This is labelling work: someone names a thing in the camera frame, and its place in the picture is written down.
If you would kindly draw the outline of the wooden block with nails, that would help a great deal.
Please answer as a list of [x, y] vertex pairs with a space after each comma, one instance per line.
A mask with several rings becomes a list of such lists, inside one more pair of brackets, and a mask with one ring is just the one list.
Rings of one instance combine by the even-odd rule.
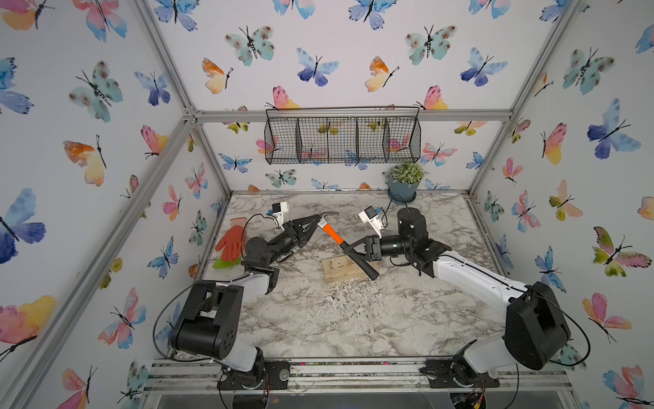
[[323, 259], [321, 264], [327, 284], [369, 279], [364, 270], [348, 256]]

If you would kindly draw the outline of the orange black claw hammer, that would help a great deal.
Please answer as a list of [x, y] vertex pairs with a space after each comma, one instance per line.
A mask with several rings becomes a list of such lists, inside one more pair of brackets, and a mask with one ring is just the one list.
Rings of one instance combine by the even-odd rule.
[[366, 254], [358, 252], [356, 245], [349, 244], [341, 235], [326, 220], [327, 216], [336, 216], [335, 211], [326, 211], [320, 213], [320, 220], [318, 226], [334, 240], [337, 245], [342, 249], [343, 253], [348, 256], [357, 266], [359, 266], [371, 281], [375, 281], [379, 277], [378, 271], [371, 266]]

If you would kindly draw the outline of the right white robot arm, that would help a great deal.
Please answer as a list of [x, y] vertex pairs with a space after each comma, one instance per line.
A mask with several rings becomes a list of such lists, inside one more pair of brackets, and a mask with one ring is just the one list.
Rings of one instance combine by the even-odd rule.
[[398, 233], [389, 236], [380, 233], [382, 225], [372, 208], [359, 217], [376, 233], [352, 244], [327, 222], [320, 226], [370, 279], [379, 276], [372, 262], [402, 256], [419, 273], [459, 287], [505, 320], [502, 334], [473, 340], [452, 356], [449, 372], [460, 385], [478, 383], [482, 376], [510, 365], [541, 370], [570, 340], [565, 315], [549, 286], [514, 281], [465, 260], [449, 245], [429, 237], [426, 218], [418, 209], [400, 210]]

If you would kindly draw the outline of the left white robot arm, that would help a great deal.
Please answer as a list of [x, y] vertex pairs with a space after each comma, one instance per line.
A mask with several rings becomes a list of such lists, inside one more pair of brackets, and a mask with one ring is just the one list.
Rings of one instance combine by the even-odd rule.
[[211, 358], [238, 373], [262, 371], [263, 353], [238, 336], [243, 303], [267, 295], [277, 285], [274, 264], [304, 247], [324, 224], [320, 215], [288, 221], [270, 240], [245, 241], [244, 275], [235, 281], [199, 281], [187, 297], [170, 345], [173, 350]]

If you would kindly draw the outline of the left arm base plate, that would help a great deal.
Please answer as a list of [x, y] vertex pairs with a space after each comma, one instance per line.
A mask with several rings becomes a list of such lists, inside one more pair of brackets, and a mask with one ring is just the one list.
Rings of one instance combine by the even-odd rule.
[[228, 370], [219, 376], [221, 390], [286, 390], [291, 377], [288, 361], [265, 360], [255, 363], [248, 373]]

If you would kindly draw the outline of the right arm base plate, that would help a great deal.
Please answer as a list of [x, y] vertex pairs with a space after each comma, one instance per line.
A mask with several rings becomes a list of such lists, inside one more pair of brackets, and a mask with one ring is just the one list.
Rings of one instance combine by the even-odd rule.
[[426, 360], [419, 373], [427, 378], [431, 389], [498, 388], [500, 382], [488, 373], [476, 373], [465, 361]]

